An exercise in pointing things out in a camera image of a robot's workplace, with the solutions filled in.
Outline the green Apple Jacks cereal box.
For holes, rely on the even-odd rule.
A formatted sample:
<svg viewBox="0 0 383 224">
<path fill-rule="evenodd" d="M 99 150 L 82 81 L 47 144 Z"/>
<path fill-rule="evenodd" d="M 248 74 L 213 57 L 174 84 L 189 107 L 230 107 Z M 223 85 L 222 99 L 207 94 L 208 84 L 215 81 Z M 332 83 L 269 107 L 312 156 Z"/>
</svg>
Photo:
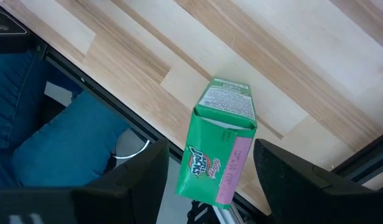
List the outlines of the green Apple Jacks cereal box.
<svg viewBox="0 0 383 224">
<path fill-rule="evenodd" d="M 256 130 L 250 86 L 213 79 L 191 112 L 176 193 L 228 209 Z"/>
</svg>

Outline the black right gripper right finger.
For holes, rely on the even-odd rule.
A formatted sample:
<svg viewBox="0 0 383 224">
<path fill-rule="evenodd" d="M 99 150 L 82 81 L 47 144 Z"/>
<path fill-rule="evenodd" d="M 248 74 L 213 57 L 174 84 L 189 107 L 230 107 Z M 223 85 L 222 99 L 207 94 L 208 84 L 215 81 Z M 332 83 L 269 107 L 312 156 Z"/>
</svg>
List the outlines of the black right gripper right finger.
<svg viewBox="0 0 383 224">
<path fill-rule="evenodd" d="M 254 164 L 276 224 L 383 224 L 383 191 L 340 177 L 264 139 Z"/>
</svg>

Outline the person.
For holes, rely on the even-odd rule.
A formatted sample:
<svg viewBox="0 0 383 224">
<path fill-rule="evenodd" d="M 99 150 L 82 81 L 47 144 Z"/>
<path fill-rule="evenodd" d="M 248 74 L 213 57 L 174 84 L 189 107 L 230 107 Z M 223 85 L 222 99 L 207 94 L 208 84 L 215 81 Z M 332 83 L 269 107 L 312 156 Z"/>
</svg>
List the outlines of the person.
<svg viewBox="0 0 383 224">
<path fill-rule="evenodd" d="M 72 102 L 40 126 L 47 83 Z M 36 53 L 0 54 L 0 188 L 85 185 L 100 177 L 128 124 Z"/>
</svg>

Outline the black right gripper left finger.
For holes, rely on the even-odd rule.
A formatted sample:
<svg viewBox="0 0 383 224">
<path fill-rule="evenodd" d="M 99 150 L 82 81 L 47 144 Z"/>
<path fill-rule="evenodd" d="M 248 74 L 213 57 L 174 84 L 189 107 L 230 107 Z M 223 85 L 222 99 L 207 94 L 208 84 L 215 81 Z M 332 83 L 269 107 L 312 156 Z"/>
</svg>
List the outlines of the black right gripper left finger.
<svg viewBox="0 0 383 224">
<path fill-rule="evenodd" d="M 155 224 L 168 175 L 168 140 L 160 139 L 73 191 L 78 224 Z"/>
</svg>

